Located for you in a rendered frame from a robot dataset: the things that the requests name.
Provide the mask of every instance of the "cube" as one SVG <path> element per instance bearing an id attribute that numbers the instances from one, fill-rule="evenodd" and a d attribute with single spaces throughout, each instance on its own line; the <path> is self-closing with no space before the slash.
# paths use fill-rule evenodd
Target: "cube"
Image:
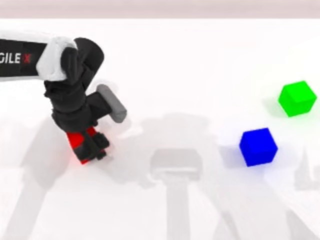
<path id="1" fill-rule="evenodd" d="M 271 163 L 278 151 L 268 128 L 244 132 L 239 146 L 248 167 Z"/>
<path id="2" fill-rule="evenodd" d="M 293 117 L 310 112 L 316 99 L 316 94 L 306 81 L 299 81 L 285 85 L 278 101 L 287 116 Z"/>

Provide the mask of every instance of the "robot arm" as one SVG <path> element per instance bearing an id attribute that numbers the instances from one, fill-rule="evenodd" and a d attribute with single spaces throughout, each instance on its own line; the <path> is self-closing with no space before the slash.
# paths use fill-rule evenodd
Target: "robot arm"
<path id="1" fill-rule="evenodd" d="M 107 138 L 94 127 L 106 115 L 121 123 L 127 110 L 106 85 L 86 95 L 86 90 L 104 61 L 104 53 L 86 38 L 0 33 L 0 82 L 17 79 L 44 80 L 52 118 L 66 132 L 81 163 L 102 159 Z"/>

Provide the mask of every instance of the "blue cube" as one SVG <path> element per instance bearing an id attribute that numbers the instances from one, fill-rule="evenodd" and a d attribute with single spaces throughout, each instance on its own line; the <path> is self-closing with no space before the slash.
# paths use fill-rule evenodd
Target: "blue cube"
<path id="1" fill-rule="evenodd" d="M 248 167 L 271 163 L 278 151 L 268 128 L 245 131 L 240 149 Z"/>

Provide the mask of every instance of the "green block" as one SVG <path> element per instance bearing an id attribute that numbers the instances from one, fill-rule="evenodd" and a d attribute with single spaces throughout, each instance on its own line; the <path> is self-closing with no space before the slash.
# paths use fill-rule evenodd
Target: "green block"
<path id="1" fill-rule="evenodd" d="M 293 117 L 310 112 L 316 99 L 306 81 L 299 81 L 285 85 L 278 101 L 288 117 Z"/>

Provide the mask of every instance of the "logo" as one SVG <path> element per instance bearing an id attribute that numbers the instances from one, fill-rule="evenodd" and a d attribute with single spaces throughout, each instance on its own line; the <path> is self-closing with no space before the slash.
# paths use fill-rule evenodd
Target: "logo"
<path id="1" fill-rule="evenodd" d="M 31 63 L 30 53 L 12 53 L 12 52 L 0 52 L 0 64 L 20 64 L 21 60 L 24 64 Z"/>

